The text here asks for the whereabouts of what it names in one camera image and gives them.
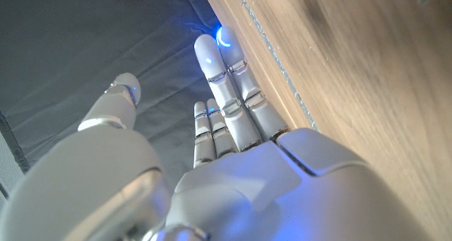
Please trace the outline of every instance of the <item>white robotic hand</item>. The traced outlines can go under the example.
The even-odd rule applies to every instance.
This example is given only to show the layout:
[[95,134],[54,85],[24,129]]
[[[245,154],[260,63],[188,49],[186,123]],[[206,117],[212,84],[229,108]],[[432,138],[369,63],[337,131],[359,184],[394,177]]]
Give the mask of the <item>white robotic hand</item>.
[[207,106],[195,104],[194,167],[262,141],[275,141],[289,131],[261,92],[231,28],[221,27],[216,41],[210,35],[199,36],[194,47],[216,99],[208,100]]

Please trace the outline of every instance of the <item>blue light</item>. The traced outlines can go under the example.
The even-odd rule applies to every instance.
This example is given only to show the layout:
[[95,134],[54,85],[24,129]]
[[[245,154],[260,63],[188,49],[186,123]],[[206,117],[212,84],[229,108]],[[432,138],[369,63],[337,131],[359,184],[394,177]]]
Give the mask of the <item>blue light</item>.
[[177,233],[177,236],[178,236],[178,238],[177,238],[178,240],[188,240],[189,239],[188,231],[179,232],[179,233]]
[[223,28],[220,28],[220,29],[217,31],[217,41],[218,41],[221,45],[223,45],[223,46],[225,46],[225,47],[231,47],[231,43],[226,43],[226,42],[224,42],[224,41],[221,40],[221,29],[223,29]]

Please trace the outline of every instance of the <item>wooden board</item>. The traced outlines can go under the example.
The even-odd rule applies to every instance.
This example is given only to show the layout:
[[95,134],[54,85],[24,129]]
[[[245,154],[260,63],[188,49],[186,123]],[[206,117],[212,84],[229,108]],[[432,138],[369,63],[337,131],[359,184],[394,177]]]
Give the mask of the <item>wooden board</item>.
[[452,237],[452,0],[209,0],[268,97],[382,175],[435,240]]

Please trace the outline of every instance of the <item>metal joint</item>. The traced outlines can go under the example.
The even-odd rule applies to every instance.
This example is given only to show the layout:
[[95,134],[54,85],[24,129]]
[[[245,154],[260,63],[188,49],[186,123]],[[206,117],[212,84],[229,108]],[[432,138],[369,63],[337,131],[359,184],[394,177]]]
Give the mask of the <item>metal joint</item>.
[[213,132],[213,138],[216,139],[219,136],[230,134],[229,129],[227,127],[223,127],[221,129],[218,129],[217,131]]
[[201,114],[198,114],[197,116],[195,116],[195,120],[196,120],[196,119],[203,118],[203,117],[207,117],[207,113],[206,113],[206,112],[201,113]]
[[210,131],[207,131],[207,132],[204,132],[203,134],[198,135],[198,136],[195,138],[195,145],[196,145],[196,144],[199,144],[199,143],[201,143],[201,142],[203,142],[203,141],[206,141],[206,140],[208,140],[208,139],[212,139],[212,134],[211,134]]
[[135,96],[133,96],[132,89],[126,85],[111,84],[110,87],[104,93],[108,94],[126,93],[127,95],[130,96],[130,99],[136,108],[136,100]]
[[226,75],[226,71],[223,71],[222,73],[218,74],[217,76],[214,76],[213,78],[208,78],[207,81],[208,82],[216,82],[218,80],[220,80],[221,78],[224,78]]
[[243,59],[241,61],[238,61],[236,64],[229,66],[227,70],[232,74],[234,72],[238,72],[245,69],[246,65],[247,65],[246,59]]
[[287,132],[289,132],[289,131],[290,131],[290,128],[289,128],[289,127],[284,128],[284,129],[280,129],[280,130],[278,130],[277,132],[275,132],[274,135],[271,136],[270,140],[273,141],[273,142],[275,142],[275,143],[277,143],[277,139],[278,139],[281,135],[283,135],[283,134],[285,134],[285,133],[287,133]]
[[251,109],[252,107],[257,106],[258,104],[263,102],[264,100],[266,100],[266,97],[261,92],[259,92],[251,96],[250,98],[246,99],[245,105],[247,108]]
[[233,112],[239,110],[241,106],[242,106],[242,104],[240,103],[240,100],[236,99],[234,102],[232,102],[228,106],[222,108],[221,114],[223,115],[223,117],[226,117],[227,115],[232,114]]
[[220,110],[214,110],[212,112],[209,112],[209,117],[214,117],[215,115],[220,114],[220,113],[221,113]]

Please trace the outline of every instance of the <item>robotic hand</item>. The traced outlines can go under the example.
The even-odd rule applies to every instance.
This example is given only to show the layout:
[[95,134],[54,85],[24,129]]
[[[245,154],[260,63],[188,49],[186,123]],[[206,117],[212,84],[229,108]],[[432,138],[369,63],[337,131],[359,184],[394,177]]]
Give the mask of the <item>robotic hand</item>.
[[132,130],[141,89],[120,75],[16,187],[0,240],[428,240],[356,154],[290,131],[234,32],[195,43],[215,99],[194,106],[194,169],[167,188]]

